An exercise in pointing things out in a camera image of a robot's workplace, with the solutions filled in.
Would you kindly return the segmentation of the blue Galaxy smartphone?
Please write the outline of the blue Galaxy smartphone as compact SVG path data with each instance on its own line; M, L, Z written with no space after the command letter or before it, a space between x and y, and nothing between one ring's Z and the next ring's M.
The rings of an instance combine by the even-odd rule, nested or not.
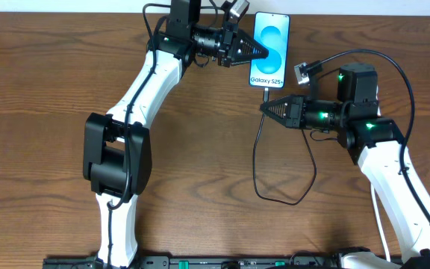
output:
M253 60L249 85L280 89L284 86L290 17L280 13L255 14L254 39L268 51L266 58Z

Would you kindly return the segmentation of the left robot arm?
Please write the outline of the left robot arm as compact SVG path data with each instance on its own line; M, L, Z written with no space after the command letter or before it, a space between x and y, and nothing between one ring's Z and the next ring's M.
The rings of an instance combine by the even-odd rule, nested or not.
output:
M168 93L198 58L221 67L247 64L268 55L266 47L240 29L245 0L225 1L222 24L202 25L197 0L172 0L154 28L143 67L125 95L106 114L92 113L84 127L83 176L101 213L102 242L94 268L131 268L137 254L138 196L152 171L150 128Z

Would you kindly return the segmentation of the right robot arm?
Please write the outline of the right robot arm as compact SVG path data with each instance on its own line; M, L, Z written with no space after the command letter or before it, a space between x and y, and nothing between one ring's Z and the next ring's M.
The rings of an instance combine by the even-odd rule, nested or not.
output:
M430 268L430 196L398 126L381 116L372 65L343 65L336 101L290 95L265 102L260 110L287 128L337 132L337 142L381 200L399 242L402 268Z

